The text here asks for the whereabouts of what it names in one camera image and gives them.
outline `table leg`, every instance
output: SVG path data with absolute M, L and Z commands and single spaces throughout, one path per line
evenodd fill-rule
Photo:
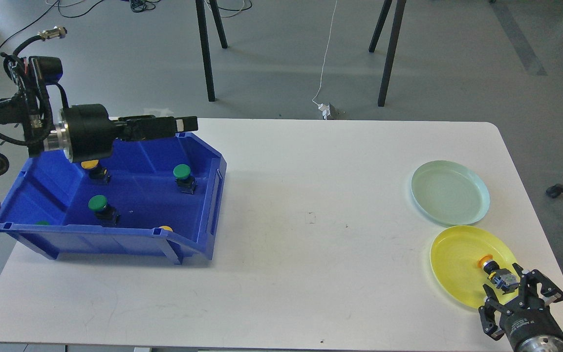
M 197 21 L 199 22 L 199 37 L 201 38 L 201 54 L 203 55 L 203 70 L 205 83 L 208 89 L 208 102 L 214 102 L 214 81 L 212 79 L 212 62 L 210 62 L 210 45 L 208 43 L 208 28 L 205 22 L 205 8 L 203 0 L 195 0 L 197 8 Z
M 214 23 L 217 25 L 218 38 L 219 40 L 221 40 L 221 47 L 223 49 L 227 49 L 227 39 L 225 38 L 225 30 L 223 29 L 223 22 L 221 22 L 221 14 L 218 11 L 217 0 L 210 0 L 210 8 L 212 8 Z
M 368 47 L 369 53 L 375 53 L 375 48 L 377 47 L 377 41 L 379 36 L 382 34 L 382 29 L 384 29 L 384 23 L 386 22 L 386 17 L 390 11 L 390 5 L 392 5 L 392 0 L 384 0 L 384 6 L 382 6 L 382 12 L 379 14 L 379 19 L 377 20 L 377 26 L 375 26 L 375 31 L 373 32 L 373 38 L 370 40 L 370 45 Z
M 405 2 L 406 0 L 397 0 L 397 7 L 395 7 L 395 18 L 392 23 L 392 32 L 390 32 L 390 43 L 388 44 L 388 53 L 386 54 L 386 64 L 384 66 L 384 75 L 382 76 L 382 86 L 379 88 L 379 97 L 377 98 L 377 106 L 379 107 L 384 106 L 386 102 L 386 93 L 388 93 L 388 84 L 390 83 L 392 64 L 395 61 L 398 33 L 401 29 Z

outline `light green plate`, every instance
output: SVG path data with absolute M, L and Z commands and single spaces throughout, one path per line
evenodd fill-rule
M 421 165 L 411 177 L 411 194 L 429 218 L 444 225 L 470 225 L 490 209 L 485 183 L 467 167 L 446 160 Z

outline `yellow plate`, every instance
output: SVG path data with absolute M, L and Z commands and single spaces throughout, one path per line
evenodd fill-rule
M 488 276 L 477 266 L 483 256 L 492 254 L 494 261 L 514 273 L 516 258 L 500 239 L 474 226 L 449 227 L 436 237 L 431 249 L 433 274 L 445 290 L 465 305 L 478 308 L 483 305 L 483 284 L 493 287 Z M 503 294 L 495 289 L 498 300 L 505 304 L 515 298 L 518 290 Z

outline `floor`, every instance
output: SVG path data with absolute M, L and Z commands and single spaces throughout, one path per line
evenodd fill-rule
M 87 0 L 62 12 L 80 14 L 93 3 Z M 550 185 L 563 183 L 563 0 L 498 0 L 492 5 L 484 0 L 409 1 L 389 95 L 380 108 L 377 93 L 392 15 L 377 51 L 369 54 L 367 48 L 381 3 L 338 1 L 322 90 L 315 100 L 333 104 L 348 120 L 494 123 L 563 270 L 563 196 L 544 194 Z M 219 4 L 235 8 L 242 2 Z M 33 44 L 24 54 L 60 57 L 65 68 L 60 82 L 69 102 L 102 103 L 112 116 L 319 119 L 311 99 L 319 89 L 334 4 L 254 0 L 252 9 L 224 20 L 228 49 L 219 46 L 208 16 L 214 103 L 206 96 L 193 1 L 163 1 L 154 11 L 135 14 L 127 3 L 106 0 L 74 19 L 52 9 L 3 50 L 9 53 L 39 30 L 67 27 L 64 40 Z M 48 8 L 41 0 L 0 0 L 0 44 Z M 0 58 L 0 98 L 11 96 L 14 88 Z M 58 100 L 52 104 L 57 111 Z M 2 150 L 23 155 L 22 147 Z M 13 160 L 12 169 L 23 158 Z M 0 195 L 13 180 L 14 172 L 0 178 Z M 13 245 L 0 236 L 0 271 Z M 63 350 L 0 345 L 3 352 Z M 69 351 L 131 348 L 71 346 Z

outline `white cable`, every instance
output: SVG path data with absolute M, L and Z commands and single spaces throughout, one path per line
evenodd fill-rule
M 333 13 L 331 13 L 331 24 L 329 26 L 329 38 L 327 38 L 327 47 L 325 48 L 325 55 L 323 57 L 323 67 L 321 69 L 321 79 L 319 83 L 319 91 L 317 94 L 312 98 L 312 102 L 315 103 L 317 106 L 319 103 L 315 102 L 314 100 L 319 96 L 320 90 L 323 87 L 323 72 L 325 71 L 325 59 L 327 58 L 327 50 L 329 50 L 329 41 L 331 40 L 331 29 L 333 28 L 333 15 L 336 14 L 336 6 L 338 6 L 338 0 L 336 0 L 336 4 L 333 6 Z
M 85 2 L 86 0 L 79 0 L 78 2 L 74 2 L 72 4 L 69 5 L 58 5 L 58 7 L 63 8 L 63 7 L 70 7 L 73 5 L 77 5 L 77 4 L 81 4 L 82 2 Z M 58 2 L 60 2 L 60 0 L 56 0 L 56 2 L 54 2 L 53 4 L 49 4 L 49 2 L 47 0 L 45 0 L 45 4 L 49 5 L 49 6 L 55 6 Z
M 208 9 L 210 9 L 210 11 L 212 11 L 212 7 L 210 7 L 210 4 L 208 3 L 208 0 L 204 0 L 205 4 L 208 5 Z M 230 18 L 233 16 L 237 16 L 239 13 L 243 12 L 243 10 L 246 8 L 246 0 L 243 0 L 243 6 L 240 8 L 240 10 L 237 10 L 237 12 L 235 14 L 232 14 L 230 16 L 221 16 L 221 18 Z

